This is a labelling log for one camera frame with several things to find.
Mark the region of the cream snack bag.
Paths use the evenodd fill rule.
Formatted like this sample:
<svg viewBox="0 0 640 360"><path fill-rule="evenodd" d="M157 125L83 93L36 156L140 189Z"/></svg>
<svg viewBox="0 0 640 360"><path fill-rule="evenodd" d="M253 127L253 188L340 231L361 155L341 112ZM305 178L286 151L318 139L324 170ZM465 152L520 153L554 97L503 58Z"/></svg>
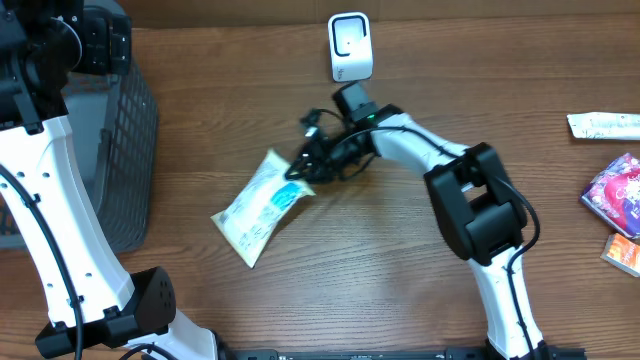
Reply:
<svg viewBox="0 0 640 360"><path fill-rule="evenodd" d="M290 164L269 149L253 177L234 201L211 217L240 258L253 268L280 220L315 192L302 180L287 180Z"/></svg>

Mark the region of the white conditioner tube gold cap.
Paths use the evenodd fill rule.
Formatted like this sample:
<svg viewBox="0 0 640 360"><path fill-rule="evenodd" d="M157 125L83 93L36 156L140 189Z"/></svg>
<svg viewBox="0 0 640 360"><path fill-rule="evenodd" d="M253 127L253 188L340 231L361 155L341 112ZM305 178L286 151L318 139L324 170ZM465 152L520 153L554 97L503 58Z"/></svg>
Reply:
<svg viewBox="0 0 640 360"><path fill-rule="evenodd" d="M589 112L568 114L572 135L577 139L638 140L639 115Z"/></svg>

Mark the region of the red purple liners pack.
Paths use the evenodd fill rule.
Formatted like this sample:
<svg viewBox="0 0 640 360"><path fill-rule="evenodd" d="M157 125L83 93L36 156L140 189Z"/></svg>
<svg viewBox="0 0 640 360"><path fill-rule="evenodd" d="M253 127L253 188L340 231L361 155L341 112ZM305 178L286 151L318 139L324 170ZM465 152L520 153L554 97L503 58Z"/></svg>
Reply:
<svg viewBox="0 0 640 360"><path fill-rule="evenodd" d="M639 238L639 159L626 153L596 175L580 201L616 232Z"/></svg>

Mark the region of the orange snack packet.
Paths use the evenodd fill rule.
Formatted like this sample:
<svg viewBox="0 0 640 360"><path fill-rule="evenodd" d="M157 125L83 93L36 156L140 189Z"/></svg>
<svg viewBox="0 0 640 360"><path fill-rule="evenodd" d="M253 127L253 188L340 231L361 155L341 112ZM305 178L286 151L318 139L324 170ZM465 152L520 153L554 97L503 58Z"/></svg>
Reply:
<svg viewBox="0 0 640 360"><path fill-rule="evenodd" d="M621 234L608 237L601 258L623 272L639 277L639 245Z"/></svg>

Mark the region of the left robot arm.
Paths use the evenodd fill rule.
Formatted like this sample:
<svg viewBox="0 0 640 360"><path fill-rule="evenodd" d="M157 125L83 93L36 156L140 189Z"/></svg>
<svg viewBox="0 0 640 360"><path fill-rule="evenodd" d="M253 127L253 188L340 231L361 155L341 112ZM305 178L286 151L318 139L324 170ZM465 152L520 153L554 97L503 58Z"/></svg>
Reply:
<svg viewBox="0 0 640 360"><path fill-rule="evenodd" d="M39 273L52 359L102 344L150 359L218 360L216 335L178 310L167 272L127 272L81 180L62 91L70 73L127 75L131 21L82 1L1 5L1 194Z"/></svg>

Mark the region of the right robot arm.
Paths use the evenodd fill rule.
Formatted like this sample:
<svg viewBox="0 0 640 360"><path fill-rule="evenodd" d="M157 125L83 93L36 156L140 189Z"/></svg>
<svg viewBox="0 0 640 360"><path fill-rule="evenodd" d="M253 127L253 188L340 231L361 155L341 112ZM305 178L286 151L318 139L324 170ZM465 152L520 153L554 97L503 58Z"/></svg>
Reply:
<svg viewBox="0 0 640 360"><path fill-rule="evenodd" d="M445 243L474 274L488 322L488 357L542 358L545 343L522 268L522 257L534 244L522 231L540 221L512 185L496 150L486 143L469 147L443 139L397 106L378 106L358 82L341 87L332 99L343 132L327 135L319 125L322 110L311 110L301 120L307 141L286 179L346 181L348 166L364 170L375 158L422 176Z"/></svg>

